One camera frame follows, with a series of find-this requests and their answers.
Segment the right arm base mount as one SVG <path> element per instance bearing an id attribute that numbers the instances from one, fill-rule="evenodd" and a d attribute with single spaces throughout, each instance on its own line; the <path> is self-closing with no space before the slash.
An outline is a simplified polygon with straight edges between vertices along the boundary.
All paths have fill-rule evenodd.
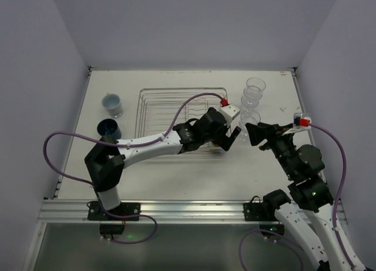
<path id="1" fill-rule="evenodd" d="M 261 222 L 258 224 L 260 233 L 266 238 L 284 236 L 285 226 L 277 220 L 274 213 L 283 204 L 291 203 L 291 199 L 281 190 L 272 191 L 262 198 L 253 196 L 250 201 L 243 203 L 244 220 L 246 222 Z"/>

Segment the cream brown cup front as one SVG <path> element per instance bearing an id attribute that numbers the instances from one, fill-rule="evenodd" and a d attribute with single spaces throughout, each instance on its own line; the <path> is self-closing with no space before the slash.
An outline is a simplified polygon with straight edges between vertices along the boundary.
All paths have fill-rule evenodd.
<path id="1" fill-rule="evenodd" d="M 209 150 L 212 151 L 212 152 L 224 152 L 224 150 L 222 149 L 221 146 L 219 146 L 219 145 L 217 145 L 213 142 L 210 142 Z"/>

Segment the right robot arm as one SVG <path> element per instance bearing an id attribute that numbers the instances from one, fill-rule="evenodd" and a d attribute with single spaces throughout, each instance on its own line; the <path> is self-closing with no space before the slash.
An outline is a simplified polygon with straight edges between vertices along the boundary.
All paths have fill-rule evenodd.
<path id="1" fill-rule="evenodd" d="M 294 145 L 294 134 L 312 126 L 307 118 L 285 126 L 246 124 L 251 145 L 271 150 L 291 181 L 289 194 L 276 190 L 265 195 L 263 209 L 290 231 L 315 270 L 366 270 L 337 217 L 339 198 L 319 175 L 325 167 L 321 151 Z"/>

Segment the dark blue ceramic cup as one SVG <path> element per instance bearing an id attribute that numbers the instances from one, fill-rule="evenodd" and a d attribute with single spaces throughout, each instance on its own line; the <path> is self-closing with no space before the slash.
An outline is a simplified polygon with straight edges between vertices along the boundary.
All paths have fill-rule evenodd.
<path id="1" fill-rule="evenodd" d="M 119 125 L 114 119 L 107 118 L 100 121 L 96 130 L 100 136 L 110 135 L 114 139 L 120 139 L 122 137 Z"/>

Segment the clear glass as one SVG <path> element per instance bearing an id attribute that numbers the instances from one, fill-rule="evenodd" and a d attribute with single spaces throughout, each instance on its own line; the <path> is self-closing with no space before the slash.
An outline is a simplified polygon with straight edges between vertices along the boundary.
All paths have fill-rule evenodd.
<path id="1" fill-rule="evenodd" d="M 257 125 L 261 121 L 261 116 L 257 111 L 249 110 L 249 111 L 242 111 L 240 114 L 240 122 L 239 127 L 241 128 L 240 139 L 241 140 L 248 140 L 249 135 L 246 128 L 246 124 L 254 124 Z"/>
<path id="2" fill-rule="evenodd" d="M 245 88 L 243 91 L 243 96 L 241 97 L 241 102 L 248 108 L 255 108 L 259 104 L 262 96 L 263 94 L 258 88 Z"/>
<path id="3" fill-rule="evenodd" d="M 246 108 L 244 105 L 241 105 L 240 117 L 254 116 L 255 114 L 258 114 L 255 108 Z"/>
<path id="4" fill-rule="evenodd" d="M 248 98 L 246 96 L 241 97 L 241 105 L 244 105 L 246 108 L 256 108 L 260 103 L 260 98 Z"/>
<path id="5" fill-rule="evenodd" d="M 258 97 L 263 94 L 266 83 L 260 78 L 248 78 L 246 81 L 246 94 L 252 97 Z"/>

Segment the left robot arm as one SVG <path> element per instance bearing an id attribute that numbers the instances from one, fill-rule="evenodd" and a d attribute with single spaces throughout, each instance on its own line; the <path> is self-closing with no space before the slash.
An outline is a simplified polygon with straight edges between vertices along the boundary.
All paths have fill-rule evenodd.
<path id="1" fill-rule="evenodd" d="M 208 108 L 199 119 L 171 126 L 167 131 L 129 140 L 103 136 L 84 158 L 93 189 L 102 208 L 111 211 L 120 207 L 117 185 L 125 168 L 164 155 L 193 152 L 207 143 L 228 151 L 241 132 L 230 126 L 240 114 L 235 105 Z"/>

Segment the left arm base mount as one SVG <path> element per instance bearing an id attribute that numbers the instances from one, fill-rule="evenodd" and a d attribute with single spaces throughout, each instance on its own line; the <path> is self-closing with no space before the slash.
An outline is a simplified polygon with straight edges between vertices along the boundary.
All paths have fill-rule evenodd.
<path id="1" fill-rule="evenodd" d="M 115 236 L 121 235 L 125 231 L 125 220 L 113 218 L 106 214 L 100 207 L 98 201 L 90 201 L 88 207 L 88 220 L 91 221 L 115 221 L 115 224 L 100 224 L 99 233 L 104 238 L 114 239 Z M 109 213 L 117 216 L 136 215 L 130 221 L 138 221 L 140 214 L 140 203 L 136 202 L 122 202 L 118 207 L 109 211 Z"/>

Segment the light blue footed cup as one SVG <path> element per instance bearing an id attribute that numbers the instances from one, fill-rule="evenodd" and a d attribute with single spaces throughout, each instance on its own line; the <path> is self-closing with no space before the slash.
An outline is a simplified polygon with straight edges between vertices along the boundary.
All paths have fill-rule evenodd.
<path id="1" fill-rule="evenodd" d="M 122 104 L 117 94 L 106 94 L 102 98 L 102 106 L 112 118 L 119 118 L 123 115 Z"/>

